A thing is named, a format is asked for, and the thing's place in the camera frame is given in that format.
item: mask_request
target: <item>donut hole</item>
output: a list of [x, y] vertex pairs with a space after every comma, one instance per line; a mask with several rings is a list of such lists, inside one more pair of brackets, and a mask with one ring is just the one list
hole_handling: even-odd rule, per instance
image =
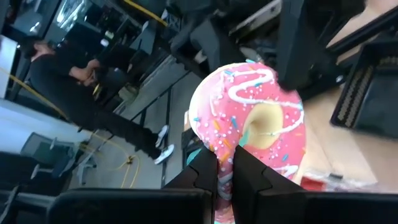
[[247, 144], [256, 149], [268, 149], [280, 134], [268, 135], [280, 131], [284, 125], [284, 114], [280, 105], [261, 103], [250, 111], [243, 126], [247, 135]]

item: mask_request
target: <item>white sneaker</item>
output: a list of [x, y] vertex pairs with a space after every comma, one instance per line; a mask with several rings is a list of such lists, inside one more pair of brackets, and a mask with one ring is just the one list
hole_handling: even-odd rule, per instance
[[156, 140], [156, 144], [155, 144], [156, 147], [160, 147], [160, 145], [163, 142], [164, 136], [166, 136], [168, 131], [169, 131], [168, 125], [163, 126], [163, 128], [159, 131], [159, 133], [157, 134], [157, 140]]
[[155, 159], [155, 164], [160, 164], [161, 162], [163, 162], [165, 159], [167, 159], [174, 151], [174, 144], [171, 144], [169, 146], [167, 146], [167, 148], [165, 148], [162, 153], [160, 154], [160, 156]]

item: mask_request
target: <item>white icing drizzle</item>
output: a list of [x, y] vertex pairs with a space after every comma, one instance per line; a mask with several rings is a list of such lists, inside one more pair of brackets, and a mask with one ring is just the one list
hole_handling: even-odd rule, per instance
[[224, 200], [232, 199], [232, 194], [225, 193], [223, 187], [220, 185], [217, 188], [217, 192], [218, 192], [218, 195]]
[[[221, 74], [220, 74], [220, 80], [216, 83], [216, 85], [215, 86], [220, 86], [220, 90], [216, 90], [216, 93], [217, 93], [217, 95], [220, 95], [220, 94], [222, 94], [222, 92], [223, 92], [223, 89], [224, 89], [224, 76], [225, 76], [225, 74], [224, 74], [224, 72], [221, 72]], [[214, 110], [214, 105], [213, 105], [213, 99], [214, 99], [215, 97], [213, 96], [213, 95], [210, 95], [209, 96], [209, 100], [210, 100], [210, 110], [211, 110], [211, 113], [212, 113], [212, 115], [213, 116], [217, 116], [217, 113], [216, 113], [216, 111]]]
[[221, 185], [226, 184], [228, 181], [230, 181], [232, 179], [232, 175], [233, 175], [233, 172], [231, 172], [223, 177], [218, 177], [219, 184], [221, 184]]
[[234, 72], [234, 76], [240, 76], [240, 75], [254, 75], [254, 74], [263, 74], [265, 76], [263, 77], [259, 77], [257, 79], [254, 80], [250, 80], [244, 83], [241, 83], [239, 85], [236, 86], [232, 86], [229, 90], [228, 90], [228, 96], [238, 102], [238, 103], [242, 103], [242, 104], [258, 104], [258, 103], [267, 103], [270, 105], [281, 105], [281, 106], [288, 106], [288, 107], [292, 107], [292, 108], [296, 108], [298, 110], [300, 110], [300, 117], [299, 119], [292, 125], [287, 126], [285, 128], [282, 128], [281, 130], [278, 131], [274, 131], [272, 133], [260, 133], [263, 135], [275, 135], [275, 134], [281, 134], [281, 133], [287, 133], [289, 131], [294, 130], [295, 128], [297, 128], [298, 126], [300, 126], [301, 123], [304, 122], [304, 111], [303, 111], [303, 106], [301, 103], [291, 103], [291, 102], [280, 102], [280, 101], [271, 101], [271, 100], [262, 100], [262, 99], [247, 99], [247, 98], [243, 98], [237, 95], [238, 91], [240, 90], [245, 90], [248, 87], [251, 86], [255, 86], [258, 83], [267, 83], [267, 82], [274, 82], [274, 74], [272, 71], [267, 70], [267, 69], [258, 69], [258, 70], [250, 70], [250, 71], [245, 71], [245, 72]]
[[286, 171], [283, 176], [288, 178], [290, 175], [296, 173], [298, 171], [299, 167], [296, 165], [293, 166], [284, 166], [280, 168], [274, 168], [275, 171]]

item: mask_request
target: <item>yellow cable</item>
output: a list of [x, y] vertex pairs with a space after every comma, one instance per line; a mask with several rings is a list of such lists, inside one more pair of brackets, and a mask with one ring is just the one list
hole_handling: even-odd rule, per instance
[[[35, 91], [34, 89], [32, 89], [29, 85], [26, 85], [24, 82], [22, 82], [21, 80], [19, 80], [19, 79], [18, 79], [17, 77], [15, 77], [14, 75], [11, 75], [10, 73], [8, 73], [7, 71], [5, 71], [5, 69], [3, 69], [3, 68], [1, 68], [1, 67], [0, 67], [0, 73], [9, 76], [9, 78], [12, 79], [14, 82], [16, 82], [17, 84], [19, 84], [19, 85], [22, 86], [23, 88], [25, 88], [27, 91], [31, 92], [33, 95], [35, 95], [37, 98], [39, 98], [40, 100], [42, 100], [42, 101], [43, 101], [44, 103], [46, 103], [47, 105], [49, 105], [51, 108], [53, 108], [55, 111], [57, 111], [61, 116], [63, 116], [64, 118], [68, 119], [68, 117], [65, 115], [65, 113], [64, 113], [61, 109], [59, 109], [57, 106], [55, 106], [53, 103], [51, 103], [51, 101], [49, 101], [48, 99], [46, 99], [46, 97], [42, 96], [40, 93], [38, 93], [37, 91]], [[139, 171], [139, 168], [140, 168], [140, 160], [139, 160], [139, 157], [137, 157], [137, 156], [130, 156], [129, 153], [128, 153], [128, 151], [127, 151], [127, 149], [123, 148], [123, 147], [120, 146], [118, 143], [116, 143], [116, 142], [114, 142], [114, 141], [112, 141], [112, 140], [110, 140], [110, 139], [106, 139], [106, 138], [104, 138], [104, 137], [102, 137], [102, 136], [99, 136], [99, 135], [95, 134], [95, 133], [92, 132], [92, 131], [88, 131], [88, 132], [91, 133], [92, 136], [94, 136], [94, 137], [96, 137], [96, 138], [102, 140], [103, 142], [107, 142], [107, 143], [112, 144], [113, 146], [115, 146], [115, 147], [117, 147], [118, 149], [122, 150], [122, 152], [125, 154], [125, 156], [126, 156], [126, 162], [124, 162], [122, 165], [120, 165], [120, 166], [117, 167], [116, 169], [113, 169], [113, 170], [119, 170], [119, 169], [121, 169], [125, 164], [127, 164], [127, 170], [126, 170], [126, 173], [124, 174], [123, 183], [122, 183], [122, 185], [120, 186], [120, 188], [123, 188], [123, 187], [124, 187], [124, 184], [125, 184], [126, 179], [127, 179], [128, 172], [129, 172], [130, 167], [131, 167], [131, 165], [132, 165], [132, 160], [133, 160], [134, 158], [137, 158], [138, 165], [137, 165], [136, 173], [134, 174], [134, 177], [132, 178], [132, 182], [131, 182], [131, 184], [130, 184], [130, 186], [129, 186], [129, 188], [131, 189], [132, 186], [134, 185], [135, 181], [136, 181], [136, 177], [137, 177], [137, 175], [138, 175], [138, 171]], [[83, 146], [85, 149], [88, 149], [88, 150], [90, 150], [90, 151], [95, 151], [95, 149], [93, 149], [93, 148], [87, 146], [86, 144], [82, 144], [81, 146]]]
[[135, 7], [136, 9], [138, 9], [141, 12], [147, 14], [148, 16], [151, 16], [152, 18], [154, 18], [155, 20], [157, 20], [158, 22], [160, 22], [164, 26], [167, 26], [167, 23], [162, 18], [160, 18], [159, 16], [156, 16], [153, 12], [150, 12], [148, 9], [138, 5], [137, 3], [133, 2], [132, 0], [124, 0], [124, 2], [129, 4], [132, 7]]

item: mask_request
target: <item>floor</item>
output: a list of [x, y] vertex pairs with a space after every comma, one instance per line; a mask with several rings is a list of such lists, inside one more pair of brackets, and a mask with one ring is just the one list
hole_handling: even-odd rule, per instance
[[[340, 40], [397, 4], [398, 0], [368, 0], [367, 9], [361, 15], [353, 18], [331, 43]], [[356, 50], [358, 49], [342, 55], [341, 59]], [[137, 100], [123, 113], [123, 116], [132, 118], [148, 102], [157, 98], [171, 83], [185, 73], [181, 65], [173, 63], [172, 58], [168, 58], [164, 67], [158, 70], [160, 72], [154, 74], [152, 79], [146, 83]], [[182, 169], [180, 138], [184, 123], [183, 117], [199, 82], [200, 79], [190, 73], [179, 81], [172, 91], [169, 142], [174, 143], [176, 148], [167, 164], [166, 182], [173, 179]], [[393, 178], [398, 176], [398, 142], [352, 133], [345, 129], [330, 126], [329, 119], [340, 91], [341, 89], [333, 90], [305, 102], [308, 149], [300, 166], [298, 177], [307, 169], [332, 171], [349, 178], [367, 182], [377, 181], [382, 192], [398, 192], [398, 179]], [[166, 96], [163, 96], [148, 109], [146, 127], [157, 131], [164, 125], [166, 104]], [[128, 149], [132, 154], [134, 153], [134, 148], [123, 140], [118, 138], [113, 140]], [[98, 140], [91, 142], [94, 147], [99, 144]], [[162, 166], [155, 166], [142, 152], [135, 153], [135, 155], [139, 157], [140, 165], [134, 159], [125, 184], [122, 185], [126, 165], [118, 170], [112, 170], [112, 168], [117, 168], [125, 162], [126, 156], [121, 149], [117, 149], [110, 143], [106, 144], [101, 153], [96, 156], [99, 163], [98, 168], [89, 170], [87, 173], [86, 186], [128, 188], [139, 166], [139, 172], [132, 187], [141, 189], [159, 188]], [[78, 185], [74, 179], [70, 187], [76, 186]]]
[[[140, 90], [139, 96], [135, 102], [129, 106], [122, 114], [125, 118], [131, 119], [140, 110], [142, 110], [149, 102], [156, 99], [164, 90], [166, 90], [172, 83], [184, 76], [187, 71], [183, 69], [181, 64], [174, 63], [174, 59], [169, 57], [163, 65], [157, 70], [159, 73], [151, 75], [151, 78], [144, 84]], [[188, 110], [189, 102], [196, 86], [200, 83], [200, 79], [193, 73], [189, 73], [181, 79], [172, 89], [171, 96], [171, 110], [170, 110], [170, 132], [169, 143], [175, 144], [175, 152], [167, 163], [165, 170], [165, 182], [172, 180], [182, 170], [182, 152], [181, 152], [181, 133], [183, 131], [183, 116], [184, 112]], [[153, 131], [158, 131], [166, 120], [166, 106], [167, 95], [159, 98], [146, 113], [144, 126], [151, 128]], [[140, 116], [134, 121], [139, 123]], [[108, 133], [98, 133], [100, 136], [107, 138]], [[125, 148], [130, 155], [137, 156], [127, 174], [126, 182], [122, 186], [123, 178], [126, 173], [127, 165], [115, 170], [118, 166], [126, 161], [126, 156], [123, 150], [115, 147], [112, 143], [107, 143], [101, 148], [95, 158], [99, 166], [96, 169], [88, 170], [86, 174], [85, 187], [109, 187], [109, 188], [128, 188], [133, 181], [135, 172], [139, 166], [136, 180], [133, 188], [137, 189], [158, 189], [161, 186], [162, 165], [156, 166], [151, 159], [149, 159], [141, 151], [134, 152], [134, 147], [124, 140], [117, 137], [112, 140]], [[96, 148], [101, 144], [98, 139], [93, 139], [90, 146]], [[77, 178], [71, 182], [70, 188], [78, 187]]]

